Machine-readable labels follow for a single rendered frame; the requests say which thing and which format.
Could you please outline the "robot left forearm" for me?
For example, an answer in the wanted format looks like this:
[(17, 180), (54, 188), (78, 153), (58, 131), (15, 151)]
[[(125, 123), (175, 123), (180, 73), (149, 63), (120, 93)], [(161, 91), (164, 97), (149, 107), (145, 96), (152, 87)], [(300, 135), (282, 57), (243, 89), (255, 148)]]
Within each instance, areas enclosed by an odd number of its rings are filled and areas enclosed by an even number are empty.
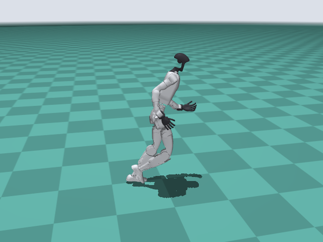
[(181, 105), (180, 105), (180, 104), (175, 103), (173, 100), (171, 100), (171, 102), (169, 103), (169, 106), (170, 106), (172, 109), (175, 109), (175, 110), (177, 110), (178, 108), (181, 108)]

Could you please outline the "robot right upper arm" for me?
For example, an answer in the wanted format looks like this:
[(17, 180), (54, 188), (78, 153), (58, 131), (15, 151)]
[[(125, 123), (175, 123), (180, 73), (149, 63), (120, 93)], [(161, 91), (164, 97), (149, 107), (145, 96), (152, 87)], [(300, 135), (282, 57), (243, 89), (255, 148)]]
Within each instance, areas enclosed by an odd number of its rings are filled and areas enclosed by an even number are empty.
[(165, 90), (167, 89), (169, 86), (175, 84), (178, 81), (178, 78), (175, 74), (171, 74), (169, 75), (163, 82), (161, 82), (158, 86), (156, 86), (153, 90), (157, 90), (159, 91), (159, 95), (160, 95), (160, 91), (161, 90)]

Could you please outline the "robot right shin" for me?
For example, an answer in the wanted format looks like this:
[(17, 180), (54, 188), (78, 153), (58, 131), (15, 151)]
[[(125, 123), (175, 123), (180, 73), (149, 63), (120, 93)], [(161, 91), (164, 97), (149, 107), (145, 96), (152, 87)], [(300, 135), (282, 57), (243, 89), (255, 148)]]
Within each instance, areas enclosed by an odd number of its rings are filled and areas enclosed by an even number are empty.
[(161, 154), (157, 153), (155, 156), (150, 158), (147, 163), (140, 166), (139, 171), (142, 172), (144, 170), (148, 170), (150, 168), (157, 167), (157, 166), (169, 161), (170, 159), (168, 159), (168, 158), (169, 158), (169, 154), (166, 151), (162, 152)]

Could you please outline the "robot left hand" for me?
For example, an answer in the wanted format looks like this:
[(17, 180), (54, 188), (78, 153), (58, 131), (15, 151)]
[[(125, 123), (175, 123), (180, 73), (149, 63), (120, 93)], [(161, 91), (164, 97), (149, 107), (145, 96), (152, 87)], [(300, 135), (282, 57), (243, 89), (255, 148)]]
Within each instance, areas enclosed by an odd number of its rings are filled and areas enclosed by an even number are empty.
[[(190, 105), (191, 102), (192, 101), (184, 105), (181, 104), (181, 108), (178, 108), (177, 110), (195, 111), (197, 105), (196, 103)], [(190, 110), (190, 109), (193, 109), (193, 110)]]

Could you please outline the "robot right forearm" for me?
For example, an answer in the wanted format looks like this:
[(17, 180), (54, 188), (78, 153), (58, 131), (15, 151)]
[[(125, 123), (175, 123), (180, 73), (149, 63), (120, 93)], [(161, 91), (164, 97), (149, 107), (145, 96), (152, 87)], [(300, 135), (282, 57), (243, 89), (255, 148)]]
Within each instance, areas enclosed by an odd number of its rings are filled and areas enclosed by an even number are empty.
[(152, 100), (151, 100), (151, 102), (153, 104), (153, 112), (155, 112), (158, 117), (162, 117), (163, 114), (160, 111), (159, 101), (160, 101), (159, 100), (159, 91), (154, 90), (152, 93)]

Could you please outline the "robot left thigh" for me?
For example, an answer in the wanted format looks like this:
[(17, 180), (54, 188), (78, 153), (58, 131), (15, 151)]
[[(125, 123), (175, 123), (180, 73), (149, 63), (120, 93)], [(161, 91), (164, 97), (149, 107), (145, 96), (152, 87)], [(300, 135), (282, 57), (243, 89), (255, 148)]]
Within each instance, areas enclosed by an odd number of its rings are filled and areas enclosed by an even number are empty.
[[(150, 120), (150, 116), (149, 116), (149, 121), (150, 124), (154, 124), (151, 120)], [(149, 145), (146, 147), (146, 153), (148, 155), (154, 155), (156, 153), (156, 151), (158, 150), (160, 143), (161, 143), (161, 135), (160, 135), (160, 131), (161, 129), (157, 130), (155, 125), (152, 126), (152, 139), (153, 139), (153, 144)]]

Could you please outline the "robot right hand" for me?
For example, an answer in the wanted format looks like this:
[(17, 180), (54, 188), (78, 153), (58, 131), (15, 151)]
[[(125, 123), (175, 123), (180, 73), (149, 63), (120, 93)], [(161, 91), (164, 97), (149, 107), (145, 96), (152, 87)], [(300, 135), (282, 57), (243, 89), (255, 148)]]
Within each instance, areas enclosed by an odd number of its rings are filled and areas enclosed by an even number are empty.
[[(167, 129), (167, 130), (169, 130), (169, 129), (171, 129), (171, 128), (174, 128), (173, 126), (175, 126), (175, 124), (173, 124), (170, 120), (172, 120), (172, 121), (175, 121), (174, 119), (171, 119), (171, 118), (168, 118), (167, 116), (165, 116), (165, 114), (161, 111), (161, 113), (163, 114), (163, 116), (162, 117), (159, 117), (159, 119), (161, 119), (161, 122), (162, 122), (162, 124), (165, 126), (165, 128)], [(173, 125), (173, 126), (171, 126), (171, 124)], [(167, 125), (167, 126), (166, 126)], [(171, 128), (170, 128), (170, 127)], [(169, 129), (168, 129), (168, 128)]]

